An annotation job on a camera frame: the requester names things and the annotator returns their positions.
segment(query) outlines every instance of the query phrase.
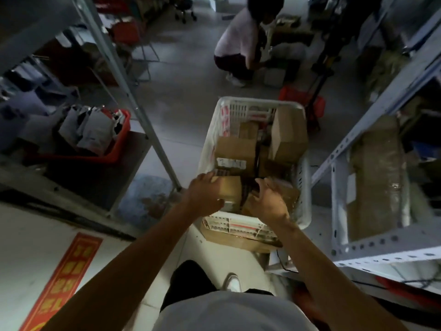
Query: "shoe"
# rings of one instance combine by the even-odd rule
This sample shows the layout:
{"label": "shoe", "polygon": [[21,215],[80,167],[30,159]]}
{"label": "shoe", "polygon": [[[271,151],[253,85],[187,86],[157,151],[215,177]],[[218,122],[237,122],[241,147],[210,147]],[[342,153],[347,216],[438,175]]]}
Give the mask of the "shoe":
{"label": "shoe", "polygon": [[231,83],[233,84],[233,86],[236,86],[236,87],[245,87],[245,85],[246,85],[246,83],[245,83],[244,81],[239,80],[239,79],[236,78],[236,77],[233,77],[233,75],[232,75],[231,73],[228,73],[228,74],[227,74],[226,79],[227,79],[229,82],[231,82]]}
{"label": "shoe", "polygon": [[238,276],[234,273],[229,273],[223,283],[223,289],[229,292],[241,293],[242,288]]}

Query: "red basket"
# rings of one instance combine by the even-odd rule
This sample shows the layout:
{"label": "red basket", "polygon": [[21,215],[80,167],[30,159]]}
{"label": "red basket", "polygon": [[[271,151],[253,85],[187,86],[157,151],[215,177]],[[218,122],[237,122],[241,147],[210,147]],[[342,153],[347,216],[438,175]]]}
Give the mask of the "red basket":
{"label": "red basket", "polygon": [[125,109],[120,109],[125,115],[123,127],[118,134],[118,138],[111,150],[107,150],[107,154],[102,157],[87,157],[87,156],[61,156],[57,154],[26,154],[26,160],[30,161],[52,161],[52,160],[78,160],[78,161],[88,161],[96,164],[113,164],[118,161],[121,155],[121,150],[123,149],[124,143],[126,141],[127,135],[130,131],[130,111]]}
{"label": "red basket", "polygon": [[[280,101],[293,101],[299,102],[301,105],[306,106],[312,98],[312,94],[301,92],[292,86],[284,86],[280,90]],[[325,114],[326,101],[321,96],[317,96],[314,102],[314,113],[317,117],[323,117]]]}

